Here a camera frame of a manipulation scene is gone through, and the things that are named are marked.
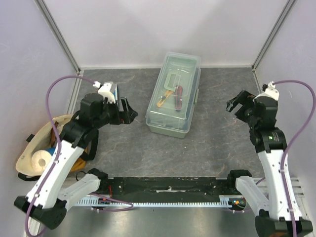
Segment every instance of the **beige bag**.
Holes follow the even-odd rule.
[[[57,129],[59,134],[61,133],[63,126],[68,123],[73,115],[62,115],[53,118],[55,124],[57,123]],[[39,150],[46,150],[51,148],[52,139],[54,140],[54,136],[52,136],[52,126],[50,122],[48,122],[44,127],[42,127],[36,135],[31,139],[29,144],[27,145],[24,152],[21,154],[20,158],[16,163],[16,170],[24,175],[28,176],[39,176],[43,174],[43,170],[34,169],[34,159],[33,154]],[[76,171],[85,167],[85,161],[79,158],[74,166],[71,169],[72,171]]]

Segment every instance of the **metal corner post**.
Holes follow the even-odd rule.
[[[73,54],[71,53],[65,39],[63,38],[63,35],[61,34],[60,30],[58,29],[57,24],[56,24],[54,18],[52,17],[51,13],[49,12],[48,7],[45,4],[44,0],[35,0],[35,3],[39,7],[39,10],[42,12],[43,17],[47,21],[49,27],[51,28],[53,34],[55,35],[58,43],[61,46],[61,48],[65,52],[67,58],[69,59],[71,65],[73,66],[74,70],[76,71],[77,74],[80,73],[80,67],[77,64]]]
[[[286,17],[288,16],[290,10],[293,8],[296,0],[287,0],[280,16],[278,17],[275,25],[273,26],[267,40],[265,41],[264,45],[262,46],[256,60],[252,65],[252,70],[255,73],[256,69],[258,68],[260,62],[262,61],[263,57],[265,56],[266,52],[268,51],[272,41],[276,37],[277,33],[279,32],[280,28],[282,27]]]

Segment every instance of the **black wire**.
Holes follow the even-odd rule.
[[[83,170],[79,171],[79,172],[76,174],[76,180],[77,180],[77,181],[79,181],[79,180],[78,180],[78,174],[79,174],[79,173],[84,173],[84,175],[86,175],[86,174],[87,174],[87,173],[86,173],[86,172],[84,172]]]

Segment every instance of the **plastic container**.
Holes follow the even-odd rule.
[[[184,138],[198,98],[200,57],[167,53],[146,113],[151,132]]]

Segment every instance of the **green plastic box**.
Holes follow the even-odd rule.
[[[184,138],[198,99],[200,57],[167,53],[146,113],[151,132]]]

